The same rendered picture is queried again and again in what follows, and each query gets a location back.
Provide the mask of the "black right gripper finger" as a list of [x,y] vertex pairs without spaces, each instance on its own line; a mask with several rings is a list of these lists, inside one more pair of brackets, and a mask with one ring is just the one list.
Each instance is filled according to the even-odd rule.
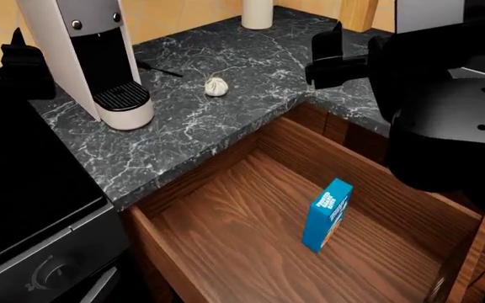
[[349,80],[368,77],[367,55],[352,57],[330,57],[306,65],[308,85],[316,90],[336,88]]
[[312,37],[312,60],[330,60],[343,57],[343,25],[336,22],[332,29]]

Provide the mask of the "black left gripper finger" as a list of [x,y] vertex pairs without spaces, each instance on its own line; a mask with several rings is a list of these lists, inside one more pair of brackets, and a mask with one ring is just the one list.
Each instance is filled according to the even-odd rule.
[[14,30],[13,37],[11,39],[10,45],[12,47],[26,47],[26,43],[24,41],[24,37],[22,35],[20,27]]

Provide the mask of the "brown wooden drawer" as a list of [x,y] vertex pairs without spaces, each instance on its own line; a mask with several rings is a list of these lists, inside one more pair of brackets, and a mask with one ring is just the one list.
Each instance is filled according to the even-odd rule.
[[[184,303],[439,302],[451,200],[345,148],[349,128],[298,105],[131,206],[146,272]],[[353,192],[314,253],[301,243],[307,213],[336,178]]]

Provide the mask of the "white appliance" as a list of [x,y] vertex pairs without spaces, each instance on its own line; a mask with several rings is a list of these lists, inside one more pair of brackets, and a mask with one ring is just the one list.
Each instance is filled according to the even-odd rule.
[[395,33],[461,24],[476,11],[466,0],[395,0]]

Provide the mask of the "light wooden block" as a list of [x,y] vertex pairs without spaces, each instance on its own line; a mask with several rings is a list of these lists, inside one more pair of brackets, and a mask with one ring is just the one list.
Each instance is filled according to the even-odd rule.
[[342,0],[338,20],[344,29],[366,32],[376,14],[378,0]]

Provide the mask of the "white capsule coffee machine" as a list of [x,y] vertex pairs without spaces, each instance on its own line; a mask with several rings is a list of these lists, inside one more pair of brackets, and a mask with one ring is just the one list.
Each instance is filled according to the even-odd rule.
[[120,0],[16,0],[57,85],[116,130],[151,122]]

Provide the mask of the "white cylindrical canister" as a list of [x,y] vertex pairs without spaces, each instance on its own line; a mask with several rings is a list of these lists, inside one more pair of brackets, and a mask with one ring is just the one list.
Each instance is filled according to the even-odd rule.
[[274,0],[242,0],[242,26],[268,29],[273,25]]

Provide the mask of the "white garlic bulb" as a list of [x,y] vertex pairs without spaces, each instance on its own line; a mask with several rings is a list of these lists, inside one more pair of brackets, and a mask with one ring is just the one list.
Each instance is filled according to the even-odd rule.
[[204,91],[205,95],[212,98],[219,98],[226,95],[229,90],[229,86],[225,80],[221,77],[210,77],[205,81]]

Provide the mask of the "thin black utensil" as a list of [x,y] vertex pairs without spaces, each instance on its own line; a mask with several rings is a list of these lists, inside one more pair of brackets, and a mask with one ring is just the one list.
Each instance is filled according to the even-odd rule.
[[147,62],[144,62],[144,61],[141,61],[141,60],[137,60],[136,65],[137,65],[137,67],[139,67],[142,70],[148,70],[148,71],[154,70],[154,71],[157,71],[157,72],[163,72],[163,73],[170,75],[170,76],[173,76],[173,77],[183,77],[183,75],[180,75],[177,72],[171,72],[171,71],[168,71],[168,70],[160,69],[158,67],[153,67],[153,66],[149,65]]

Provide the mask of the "black stove with grey front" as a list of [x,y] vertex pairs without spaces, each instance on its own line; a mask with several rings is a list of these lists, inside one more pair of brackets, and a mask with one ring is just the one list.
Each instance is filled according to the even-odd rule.
[[[30,103],[0,97],[0,303],[106,303],[128,239],[104,191]],[[69,257],[67,287],[38,290],[47,257]]]

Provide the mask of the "blue snack box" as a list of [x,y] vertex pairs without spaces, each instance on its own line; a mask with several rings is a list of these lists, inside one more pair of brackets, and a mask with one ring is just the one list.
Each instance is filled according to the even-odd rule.
[[339,178],[334,179],[311,203],[301,243],[319,253],[338,229],[349,204],[353,186]]

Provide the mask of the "dark stove knob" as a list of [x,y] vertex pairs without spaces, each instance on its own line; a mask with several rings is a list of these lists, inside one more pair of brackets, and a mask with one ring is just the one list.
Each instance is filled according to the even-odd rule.
[[50,255],[33,272],[31,284],[38,290],[60,289],[72,283],[76,272],[76,264],[69,257]]

